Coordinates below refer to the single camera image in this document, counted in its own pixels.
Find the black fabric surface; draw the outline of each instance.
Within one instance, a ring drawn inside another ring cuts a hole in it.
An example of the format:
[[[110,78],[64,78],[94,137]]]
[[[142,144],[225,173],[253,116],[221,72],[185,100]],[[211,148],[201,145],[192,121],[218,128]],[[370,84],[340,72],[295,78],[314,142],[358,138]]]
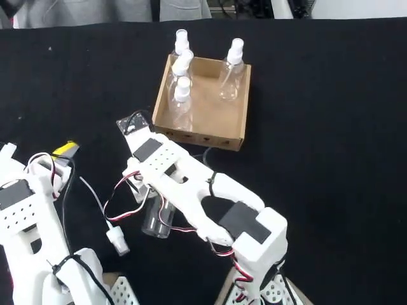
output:
[[[287,276],[316,304],[400,304],[407,19],[3,30],[0,139],[18,144],[21,161],[76,140],[78,173],[107,198],[130,156],[115,121],[152,110],[180,27],[201,57],[222,58],[233,37],[245,40],[252,64],[246,141],[238,153],[215,150],[208,159],[287,218]],[[109,213],[133,204],[124,188]],[[68,207],[73,247],[93,248],[105,271],[125,272],[141,304],[214,303],[231,263],[194,234],[156,240],[141,233],[144,216],[137,215],[121,223],[131,252],[118,258],[79,182]],[[206,209],[217,215],[224,206]],[[1,261],[6,300],[11,288]]]

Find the cardboard tray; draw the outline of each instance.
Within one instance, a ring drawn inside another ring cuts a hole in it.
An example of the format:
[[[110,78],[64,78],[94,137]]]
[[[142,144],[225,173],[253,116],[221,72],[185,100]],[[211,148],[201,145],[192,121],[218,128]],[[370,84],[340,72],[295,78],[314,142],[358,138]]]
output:
[[[169,55],[154,108],[153,124],[157,132],[176,142],[238,151],[245,137],[251,66],[245,65],[238,98],[225,102],[219,99],[217,83],[222,61],[200,57],[192,60],[193,128],[187,132],[174,129],[169,114],[166,83],[173,62],[173,56]]]

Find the bottle cap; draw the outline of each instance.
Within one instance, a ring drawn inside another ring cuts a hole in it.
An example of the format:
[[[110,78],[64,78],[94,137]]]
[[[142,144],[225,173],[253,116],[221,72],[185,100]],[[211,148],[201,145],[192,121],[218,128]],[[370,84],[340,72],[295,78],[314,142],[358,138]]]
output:
[[[130,249],[128,248],[120,226],[112,227],[108,232],[106,232],[106,235],[109,238],[109,241],[113,244],[119,256],[129,253]]]
[[[184,50],[182,54],[177,58],[176,62],[172,65],[172,72],[176,76],[185,76],[186,71],[190,68],[190,63],[193,59],[193,53],[191,50]]]
[[[189,78],[183,76],[178,79],[174,98],[177,102],[186,102],[191,94],[191,81]]]
[[[243,39],[235,38],[231,42],[231,47],[228,52],[227,61],[232,65],[237,65],[242,61],[243,57]]]
[[[184,50],[190,48],[190,42],[188,41],[188,32],[184,29],[179,29],[176,32],[176,53],[181,55]]]

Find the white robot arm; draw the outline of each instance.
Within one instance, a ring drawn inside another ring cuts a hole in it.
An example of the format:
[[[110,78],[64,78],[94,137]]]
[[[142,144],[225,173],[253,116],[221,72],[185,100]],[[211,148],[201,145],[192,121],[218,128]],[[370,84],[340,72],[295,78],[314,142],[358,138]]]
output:
[[[33,156],[24,166],[12,158],[15,150],[13,144],[0,149],[0,244],[13,278],[14,304],[115,304],[106,296],[110,289],[102,284],[95,252],[83,248],[75,253],[80,261],[70,258],[54,201],[72,179],[71,168],[46,153]],[[133,300],[128,303],[138,305],[130,287],[127,291]]]
[[[133,155],[123,176],[130,176],[135,198],[139,201],[147,189],[143,186],[149,186],[183,213],[201,239],[231,246],[240,271],[235,275],[240,290],[237,302],[267,302],[268,295],[261,296],[262,284],[265,277],[274,278],[275,273],[269,271],[277,271],[284,263],[286,219],[265,207],[260,197],[243,185],[215,173],[166,136],[151,132],[140,114],[119,121],[118,126]],[[201,200],[210,195],[235,202],[220,225],[208,218],[201,206]],[[293,302],[302,304],[296,297]]]

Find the clear plastic bottle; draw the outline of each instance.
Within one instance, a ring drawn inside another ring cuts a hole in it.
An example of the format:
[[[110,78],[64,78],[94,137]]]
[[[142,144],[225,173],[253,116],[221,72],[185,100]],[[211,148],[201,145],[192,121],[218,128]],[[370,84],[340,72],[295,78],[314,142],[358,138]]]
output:
[[[186,76],[187,78],[191,79],[189,69],[192,59],[193,59],[192,51],[185,50],[172,65],[171,71],[169,72],[169,75],[167,77],[167,94],[169,104],[172,98],[174,97],[174,91],[177,86],[178,79],[183,76]]]
[[[183,76],[179,78],[169,110],[175,129],[192,131],[191,81]]]
[[[228,56],[223,61],[219,76],[219,96],[222,100],[235,100],[244,75],[243,57],[244,42],[235,38],[231,43]]]
[[[188,41],[188,32],[184,29],[179,29],[176,32],[176,43],[174,46],[173,56],[180,56],[183,51],[190,49],[190,42]]]

